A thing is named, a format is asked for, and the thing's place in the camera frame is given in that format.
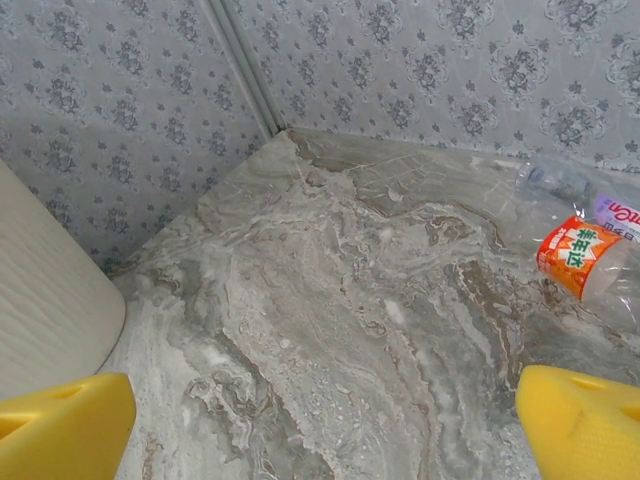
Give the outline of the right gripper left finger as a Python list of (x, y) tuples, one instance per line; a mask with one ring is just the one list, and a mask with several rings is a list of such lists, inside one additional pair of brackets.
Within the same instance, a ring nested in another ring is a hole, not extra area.
[(136, 420), (124, 373), (1, 402), (1, 479), (113, 479)]

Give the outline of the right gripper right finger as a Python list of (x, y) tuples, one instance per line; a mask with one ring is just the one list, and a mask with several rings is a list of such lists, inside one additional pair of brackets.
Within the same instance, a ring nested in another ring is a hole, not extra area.
[(543, 479), (639, 477), (638, 387), (530, 365), (516, 411)]

